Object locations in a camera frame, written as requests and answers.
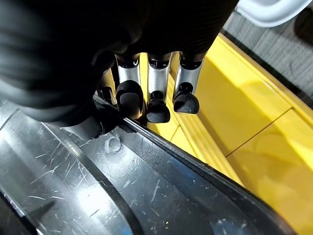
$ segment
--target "scratched plastic surface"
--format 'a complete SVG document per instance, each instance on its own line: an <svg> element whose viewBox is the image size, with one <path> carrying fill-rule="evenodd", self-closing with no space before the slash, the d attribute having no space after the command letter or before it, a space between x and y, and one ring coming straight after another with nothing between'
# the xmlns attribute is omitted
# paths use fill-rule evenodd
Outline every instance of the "scratched plastic surface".
<svg viewBox="0 0 313 235"><path fill-rule="evenodd" d="M0 189L39 233L133 234L117 193L144 234L257 234L225 195L139 133L116 127L85 142L4 101L0 117Z"/></svg>

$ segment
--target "gray carpet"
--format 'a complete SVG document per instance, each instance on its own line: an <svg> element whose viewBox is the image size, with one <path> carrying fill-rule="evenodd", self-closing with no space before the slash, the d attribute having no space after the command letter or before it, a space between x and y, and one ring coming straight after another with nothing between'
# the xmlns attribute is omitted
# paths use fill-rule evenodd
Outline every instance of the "gray carpet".
<svg viewBox="0 0 313 235"><path fill-rule="evenodd" d="M222 33L313 108L313 11L273 28L234 12Z"/></svg>

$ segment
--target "yellow surface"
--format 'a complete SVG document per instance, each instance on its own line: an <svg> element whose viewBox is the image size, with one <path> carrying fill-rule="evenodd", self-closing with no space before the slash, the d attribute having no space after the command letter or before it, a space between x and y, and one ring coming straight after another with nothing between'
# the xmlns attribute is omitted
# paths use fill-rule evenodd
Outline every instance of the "yellow surface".
<svg viewBox="0 0 313 235"><path fill-rule="evenodd" d="M243 64L253 70L258 76L275 90L279 95L292 106L296 113L302 117L302 119L313 128L313 110L310 109L306 104L302 102L297 96L295 96L289 89L287 89L283 84L281 84L275 77L273 77L269 72L267 72L262 66L252 60L247 56L243 51L238 49L230 40L228 40L224 35L219 34L220 40L223 41L225 47L231 48L241 57L238 59L241 60Z"/></svg>
<svg viewBox="0 0 313 235"><path fill-rule="evenodd" d="M195 156L195 152L192 149L190 143L188 142L186 136L184 135L181 127L179 127L177 129L177 131L175 132L175 134L173 135L171 142L175 145L177 145L179 148L181 148L182 150L185 150L187 153Z"/></svg>
<svg viewBox="0 0 313 235"><path fill-rule="evenodd" d="M198 114L225 156L291 106L218 37L205 57L197 86Z"/></svg>
<svg viewBox="0 0 313 235"><path fill-rule="evenodd" d="M247 189L313 234L313 129L293 110L227 157Z"/></svg>
<svg viewBox="0 0 313 235"><path fill-rule="evenodd" d="M140 55L140 78L145 99L147 98L147 65L147 55L142 53ZM199 118L196 115L178 115L173 111L173 89L174 80L169 76L166 105L171 112L170 122L158 124L148 123L148 128L160 134L165 139L175 142L174 144L178 145L191 155L241 184L235 171L221 153Z"/></svg>
<svg viewBox="0 0 313 235"><path fill-rule="evenodd" d="M221 34L205 58L196 96L202 125L245 187L296 232L313 234L313 111ZM193 132L179 117L184 132ZM187 140L201 139L194 135ZM205 146L196 143L196 154L197 148Z"/></svg>

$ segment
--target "black fabric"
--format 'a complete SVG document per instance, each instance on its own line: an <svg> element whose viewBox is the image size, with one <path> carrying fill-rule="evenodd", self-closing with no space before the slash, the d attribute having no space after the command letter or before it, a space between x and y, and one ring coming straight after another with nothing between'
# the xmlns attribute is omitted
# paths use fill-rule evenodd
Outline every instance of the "black fabric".
<svg viewBox="0 0 313 235"><path fill-rule="evenodd" d="M236 3L2 0L0 94L40 121L47 120L40 112L50 108L86 110L82 107L112 66L114 53L207 51ZM72 113L69 109L48 119L71 125L77 122ZM79 119L88 115L76 114Z"/></svg>

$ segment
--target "yellow plastic panel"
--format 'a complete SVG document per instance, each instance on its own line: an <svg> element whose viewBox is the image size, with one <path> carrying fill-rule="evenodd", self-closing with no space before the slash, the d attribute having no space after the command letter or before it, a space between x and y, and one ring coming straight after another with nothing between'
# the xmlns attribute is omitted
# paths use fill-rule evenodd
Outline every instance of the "yellow plastic panel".
<svg viewBox="0 0 313 235"><path fill-rule="evenodd" d="M192 149L190 143L188 142L186 136L184 135L181 127L177 129L171 142L177 145L182 150L185 150L187 153L191 154L192 156L196 156L194 150Z"/></svg>
<svg viewBox="0 0 313 235"><path fill-rule="evenodd" d="M289 110L227 157L245 187L313 234L313 129Z"/></svg>
<svg viewBox="0 0 313 235"><path fill-rule="evenodd" d="M205 57L196 96L198 114L225 156L291 106L217 37Z"/></svg>

